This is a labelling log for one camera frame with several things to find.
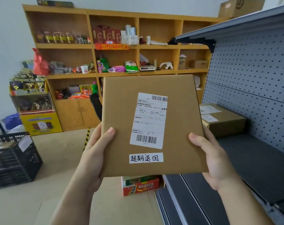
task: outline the red plastic bag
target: red plastic bag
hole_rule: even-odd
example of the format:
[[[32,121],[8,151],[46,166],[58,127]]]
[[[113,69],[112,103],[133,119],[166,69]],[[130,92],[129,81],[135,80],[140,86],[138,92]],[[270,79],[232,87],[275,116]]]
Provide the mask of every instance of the red plastic bag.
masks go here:
[[[44,60],[37,48],[33,48],[35,54],[33,59],[33,73],[36,75],[49,75],[49,62]]]

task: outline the barcode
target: barcode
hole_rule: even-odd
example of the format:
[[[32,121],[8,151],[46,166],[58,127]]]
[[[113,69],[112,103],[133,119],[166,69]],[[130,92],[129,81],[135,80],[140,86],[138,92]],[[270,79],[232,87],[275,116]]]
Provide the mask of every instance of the barcode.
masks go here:
[[[168,98],[167,97],[162,97],[162,96],[157,96],[157,95],[153,95],[152,99],[153,100],[158,100],[158,101],[163,101],[163,102],[168,102]]]
[[[153,137],[153,136],[145,136],[145,135],[138,134],[136,141],[142,141],[142,142],[146,142],[146,143],[156,144],[157,143],[157,138]]]

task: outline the red banner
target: red banner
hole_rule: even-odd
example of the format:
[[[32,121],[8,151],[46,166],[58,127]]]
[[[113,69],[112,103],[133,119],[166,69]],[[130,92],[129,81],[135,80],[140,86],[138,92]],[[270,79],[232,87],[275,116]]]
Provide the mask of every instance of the red banner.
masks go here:
[[[125,44],[95,44],[96,50],[129,50],[129,46]]]

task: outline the digital scale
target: digital scale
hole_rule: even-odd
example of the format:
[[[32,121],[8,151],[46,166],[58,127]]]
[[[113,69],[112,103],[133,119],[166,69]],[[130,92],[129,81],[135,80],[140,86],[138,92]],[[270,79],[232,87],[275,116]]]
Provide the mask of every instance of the digital scale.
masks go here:
[[[140,71],[155,71],[155,67],[153,65],[142,65]]]

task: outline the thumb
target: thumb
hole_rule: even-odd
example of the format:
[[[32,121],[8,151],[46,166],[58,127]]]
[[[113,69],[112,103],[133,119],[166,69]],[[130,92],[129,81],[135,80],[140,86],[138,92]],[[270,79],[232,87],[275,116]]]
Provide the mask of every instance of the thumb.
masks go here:
[[[217,152],[216,147],[207,139],[202,136],[198,136],[194,133],[189,134],[190,141],[196,146],[200,146],[201,149],[208,155],[213,155]]]
[[[107,144],[113,139],[114,135],[115,129],[110,127],[94,144],[95,150],[103,152]]]

